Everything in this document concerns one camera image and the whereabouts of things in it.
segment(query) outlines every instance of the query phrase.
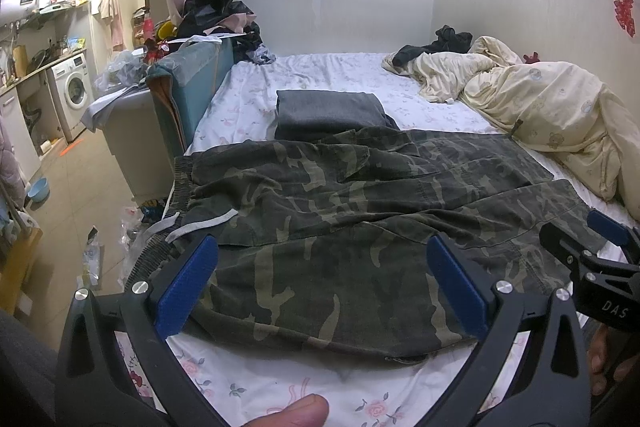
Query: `white floral bed sheet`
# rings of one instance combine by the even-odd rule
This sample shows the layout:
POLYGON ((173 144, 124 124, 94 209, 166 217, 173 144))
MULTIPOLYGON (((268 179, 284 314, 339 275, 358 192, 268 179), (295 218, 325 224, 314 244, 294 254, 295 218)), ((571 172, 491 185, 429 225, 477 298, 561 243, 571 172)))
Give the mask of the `white floral bed sheet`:
MULTIPOLYGON (((294 55, 279 57, 266 66, 236 64, 198 125, 188 153, 245 139, 273 138, 277 89, 372 92, 400 129, 498 132, 462 102, 427 102, 418 95, 417 82, 380 67, 383 57, 294 55)), ((605 203, 554 161, 529 153, 556 178, 569 179, 587 204, 617 221, 634 224, 621 205, 605 203)), ((610 243, 599 255, 623 258, 620 248, 610 243)), ((494 406, 504 396, 526 339, 527 333, 517 336, 483 408, 494 406)), ((154 397, 126 334, 119 333, 118 341, 140 393, 154 397)), ((328 427, 413 426, 447 388, 474 347, 473 342, 461 343, 415 365, 398 365, 315 349, 285 353, 223 346, 186 333, 170 337, 167 343, 200 392, 233 427, 280 411, 311 393, 321 394, 329 401, 328 427)), ((161 409, 157 399, 156 407, 161 409)))

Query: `tiled floor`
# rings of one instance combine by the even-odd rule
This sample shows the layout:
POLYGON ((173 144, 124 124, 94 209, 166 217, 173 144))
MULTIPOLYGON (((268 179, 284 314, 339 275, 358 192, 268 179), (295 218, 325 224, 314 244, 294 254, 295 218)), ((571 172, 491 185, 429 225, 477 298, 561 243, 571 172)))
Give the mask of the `tiled floor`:
POLYGON ((76 141, 75 147, 63 156, 57 155, 44 172, 51 191, 49 198, 28 207, 44 234, 31 276, 23 286, 33 299, 33 308, 30 317, 22 320, 54 349, 60 345, 76 276, 82 269, 82 247, 92 225, 104 245, 101 292, 120 291, 120 213, 124 206, 134 206, 102 133, 84 131, 76 141))

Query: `washing machine door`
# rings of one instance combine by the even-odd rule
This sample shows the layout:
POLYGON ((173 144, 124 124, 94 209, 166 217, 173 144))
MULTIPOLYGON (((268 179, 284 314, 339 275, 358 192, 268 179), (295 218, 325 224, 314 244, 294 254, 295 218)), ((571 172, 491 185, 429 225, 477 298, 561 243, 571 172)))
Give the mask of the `washing machine door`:
POLYGON ((71 73, 65 82, 65 100, 69 107, 73 109, 82 109, 89 98, 84 82, 82 81, 82 73, 77 71, 71 73))

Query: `metal bolt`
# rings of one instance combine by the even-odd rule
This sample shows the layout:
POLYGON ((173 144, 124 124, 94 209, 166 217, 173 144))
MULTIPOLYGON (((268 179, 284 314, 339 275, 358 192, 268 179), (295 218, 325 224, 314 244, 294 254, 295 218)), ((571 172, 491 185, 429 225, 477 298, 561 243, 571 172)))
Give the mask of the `metal bolt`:
POLYGON ((76 301, 84 301, 89 296, 89 290, 87 288, 80 288, 76 292, 76 301))
POLYGON ((571 297, 571 294, 564 288, 558 288, 556 290, 556 297, 558 297, 561 301, 568 301, 569 297, 571 297))
POLYGON ((495 289, 500 293, 511 293, 513 291, 513 284, 508 281, 498 281, 495 283, 495 289))
POLYGON ((138 281, 134 282, 131 290, 133 293, 140 295, 141 293, 146 292, 149 289, 149 285, 146 281, 138 281))

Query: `plastic bottle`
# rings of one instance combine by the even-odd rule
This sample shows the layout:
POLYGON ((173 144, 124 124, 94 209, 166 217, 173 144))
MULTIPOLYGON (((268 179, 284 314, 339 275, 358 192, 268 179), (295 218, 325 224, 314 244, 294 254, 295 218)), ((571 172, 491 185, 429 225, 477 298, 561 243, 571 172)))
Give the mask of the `plastic bottle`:
POLYGON ((145 37, 145 41, 147 39, 154 38, 154 22, 151 20, 151 17, 148 13, 145 13, 145 21, 142 25, 142 33, 145 37))

